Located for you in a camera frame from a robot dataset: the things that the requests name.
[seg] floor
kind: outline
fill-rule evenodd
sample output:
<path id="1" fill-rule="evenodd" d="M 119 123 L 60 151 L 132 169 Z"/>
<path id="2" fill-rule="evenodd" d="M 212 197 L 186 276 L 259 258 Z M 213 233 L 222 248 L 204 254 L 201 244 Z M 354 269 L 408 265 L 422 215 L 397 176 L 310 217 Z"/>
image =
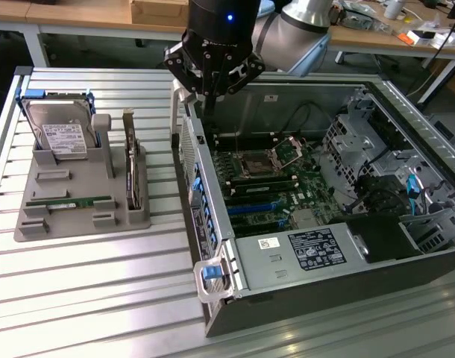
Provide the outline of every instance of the floor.
<path id="1" fill-rule="evenodd" d="M 108 37 L 87 37 L 80 42 L 76 36 L 44 35 L 43 41 L 50 55 L 53 67 L 98 68 L 131 68 L 154 69 L 163 68 L 163 49 L 172 43 L 168 41 L 145 41 L 143 48 L 135 46 L 134 40 L 115 39 Z M 350 54 L 343 65 L 334 62 L 336 53 L 328 52 L 317 72 L 329 73 L 378 73 L 379 69 L 369 54 Z M 400 70 L 391 67 L 390 61 L 383 61 L 383 71 L 399 87 L 406 92 L 412 78 L 420 75 L 419 87 L 430 75 L 420 67 L 419 60 L 411 57 L 396 57 Z M 30 55 L 25 41 L 17 34 L 8 34 L 0 41 L 0 112 L 4 105 L 5 93 L 10 86 L 13 71 L 17 66 L 31 66 Z M 419 91 L 411 99 L 421 97 Z M 455 112 L 455 95 L 444 88 L 425 109 L 425 114 Z"/>

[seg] hard drive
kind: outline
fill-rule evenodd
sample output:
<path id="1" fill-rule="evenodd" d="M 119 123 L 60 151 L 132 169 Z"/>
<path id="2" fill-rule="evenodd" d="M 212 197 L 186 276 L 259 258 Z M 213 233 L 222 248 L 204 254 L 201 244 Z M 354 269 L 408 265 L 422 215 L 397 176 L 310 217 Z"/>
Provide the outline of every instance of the hard drive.
<path id="1" fill-rule="evenodd" d="M 47 93 L 28 89 L 17 103 L 34 132 L 37 149 L 51 150 L 58 160 L 86 159 L 99 147 L 91 125 L 94 98 L 87 93 Z"/>

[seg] metal table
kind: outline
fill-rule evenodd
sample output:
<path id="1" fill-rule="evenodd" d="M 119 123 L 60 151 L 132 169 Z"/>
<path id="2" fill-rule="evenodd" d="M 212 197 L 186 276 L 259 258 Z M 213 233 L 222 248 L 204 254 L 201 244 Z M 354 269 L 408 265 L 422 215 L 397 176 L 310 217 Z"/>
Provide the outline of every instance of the metal table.
<path id="1" fill-rule="evenodd" d="M 164 71 L 119 69 L 14 77 L 0 118 L 0 357 L 455 357 L 455 272 L 428 286 L 204 338 L 169 144 L 171 80 Z M 135 108 L 149 153 L 148 230 L 13 240 L 34 141 L 14 104 L 18 85 L 90 88 L 97 111 L 114 118 L 114 145 L 124 137 L 122 108 Z"/>

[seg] slotted aluminum surface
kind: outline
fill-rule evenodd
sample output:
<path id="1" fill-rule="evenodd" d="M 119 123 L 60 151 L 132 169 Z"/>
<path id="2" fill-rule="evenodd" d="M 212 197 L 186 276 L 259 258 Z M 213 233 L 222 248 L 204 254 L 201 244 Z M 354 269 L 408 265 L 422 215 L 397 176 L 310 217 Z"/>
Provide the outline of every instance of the slotted aluminum surface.
<path id="1" fill-rule="evenodd" d="M 92 89 L 98 112 L 114 119 L 116 145 L 124 136 L 122 108 L 135 108 L 153 225 L 123 237 L 13 241 L 34 140 L 17 108 L 3 115 L 10 126 L 0 143 L 0 357 L 455 357 L 455 272 L 416 289 L 204 338 L 169 146 L 171 79 L 162 71 L 107 69 L 36 69 L 24 78 L 29 88 Z"/>

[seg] green circuit board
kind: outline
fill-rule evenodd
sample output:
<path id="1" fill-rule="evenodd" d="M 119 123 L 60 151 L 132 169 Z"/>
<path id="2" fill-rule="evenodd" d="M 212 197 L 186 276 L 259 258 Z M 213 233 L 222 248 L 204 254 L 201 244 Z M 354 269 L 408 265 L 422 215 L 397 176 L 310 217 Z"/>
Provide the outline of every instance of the green circuit board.
<path id="1" fill-rule="evenodd" d="M 310 147 L 302 145 L 301 157 L 289 143 L 281 147 L 277 163 L 291 162 L 282 169 L 270 150 L 212 151 L 236 237 L 325 225 L 342 214 Z"/>

